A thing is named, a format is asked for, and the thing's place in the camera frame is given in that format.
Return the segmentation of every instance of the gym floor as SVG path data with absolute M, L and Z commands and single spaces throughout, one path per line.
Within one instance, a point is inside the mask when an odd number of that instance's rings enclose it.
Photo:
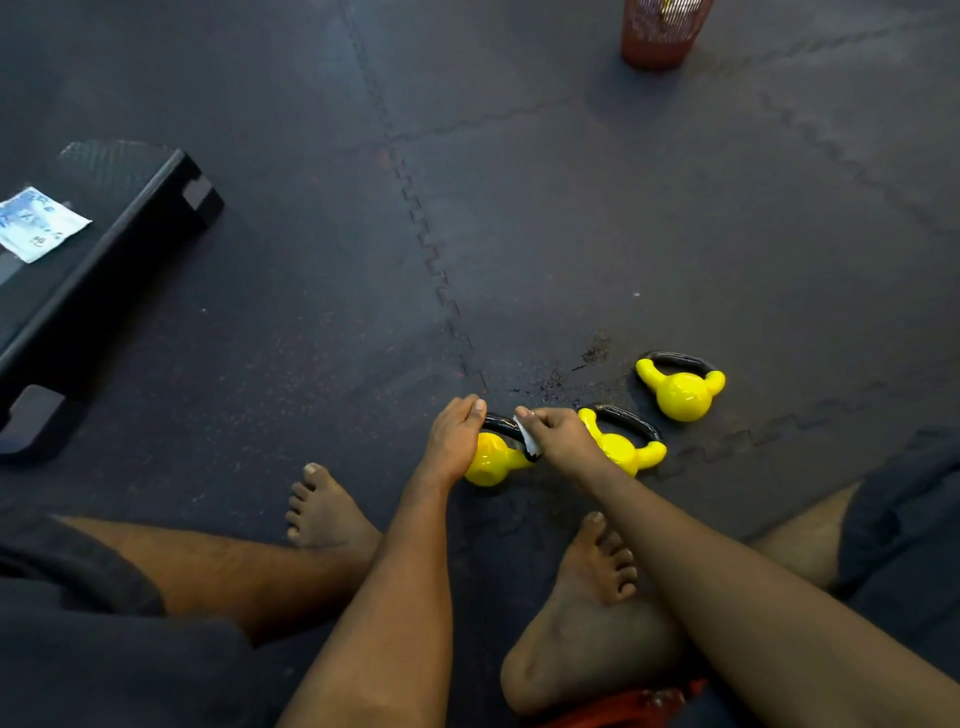
M 795 512 L 960 425 L 951 6 L 717 0 L 645 75 L 620 0 L 6 4 L 3 189 L 118 137 L 185 149 L 227 210 L 0 498 L 278 542 L 316 460 L 383 527 L 477 391 L 639 411 L 670 447 L 644 480 L 733 536 Z M 650 349 L 727 373 L 704 420 L 656 412 Z M 500 661 L 588 509 L 545 466 L 456 491 L 451 726 L 513 724 Z M 277 708 L 323 636 L 263 651 Z

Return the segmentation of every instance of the black shorts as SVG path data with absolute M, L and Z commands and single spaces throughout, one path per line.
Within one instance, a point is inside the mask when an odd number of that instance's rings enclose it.
M 854 494 L 843 523 L 835 596 L 960 680 L 958 556 L 960 433 L 921 430 Z M 758 724 L 729 690 L 713 684 L 671 723 Z
M 960 677 L 960 435 L 921 432 L 854 497 L 840 591 L 854 610 Z M 260 728 L 250 645 L 221 619 L 169 619 L 156 587 L 111 549 L 0 509 L 3 725 Z M 674 722 L 750 724 L 722 688 Z
M 0 724 L 261 728 L 251 647 L 225 619 L 167 618 L 100 542 L 0 509 Z

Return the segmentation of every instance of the kettlebell handle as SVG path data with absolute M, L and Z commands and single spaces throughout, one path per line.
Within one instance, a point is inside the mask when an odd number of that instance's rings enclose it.
M 668 364 L 684 370 L 693 370 L 694 374 L 700 376 L 707 376 L 710 372 L 717 371 L 717 368 L 706 359 L 702 359 L 699 356 L 691 356 L 687 353 L 647 352 L 641 359 L 650 359 L 654 364 Z
M 531 463 L 536 463 L 540 459 L 538 455 L 531 455 L 529 452 L 527 452 L 526 443 L 523 441 L 523 433 L 513 420 L 504 417 L 503 415 L 495 415 L 492 412 L 488 412 L 487 417 L 484 418 L 483 421 L 483 429 L 489 430 L 490 432 L 495 432 L 496 434 L 500 435 L 500 437 L 507 437 L 519 443 L 520 451 Z
M 612 425 L 619 425 L 642 438 L 644 443 L 648 445 L 650 443 L 663 442 L 663 436 L 660 435 L 660 431 L 656 427 L 646 420 L 641 420 L 633 412 L 629 412 L 622 407 L 617 407 L 615 404 L 597 402 L 596 404 L 588 404 L 587 409 L 592 409 L 597 413 L 597 420 L 608 422 Z

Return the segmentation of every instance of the yellow kettlebell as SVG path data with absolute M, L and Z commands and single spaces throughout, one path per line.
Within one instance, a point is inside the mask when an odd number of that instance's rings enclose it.
M 513 420 L 488 414 L 483 427 L 492 432 L 477 435 L 477 452 L 464 475 L 473 485 L 490 488 L 501 483 L 510 471 L 529 468 L 537 462 L 537 458 L 523 446 L 523 433 Z M 511 448 L 500 435 L 520 443 L 522 449 Z
M 665 375 L 658 364 L 692 369 Z M 698 356 L 683 353 L 649 352 L 636 363 L 636 373 L 657 394 L 657 404 L 671 420 L 692 423 L 707 414 L 713 398 L 723 390 L 727 377 Z
M 663 444 L 660 432 L 633 412 L 612 404 L 592 404 L 579 410 L 577 417 L 587 426 L 587 432 L 596 440 L 604 454 L 630 476 L 636 475 L 637 471 L 653 468 L 666 456 L 666 445 Z M 598 418 L 639 435 L 646 441 L 646 445 L 635 448 L 623 435 L 601 432 L 597 426 Z

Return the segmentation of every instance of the white paper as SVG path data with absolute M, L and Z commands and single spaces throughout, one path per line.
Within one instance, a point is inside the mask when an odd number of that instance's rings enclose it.
M 25 263 L 44 257 L 90 220 L 33 187 L 0 203 L 0 245 Z
M 527 432 L 526 427 L 520 424 L 518 418 L 514 417 L 514 422 L 523 434 L 523 445 L 527 448 L 527 452 L 534 456 L 540 455 L 540 446 L 537 444 L 537 441 L 534 440 L 533 435 Z

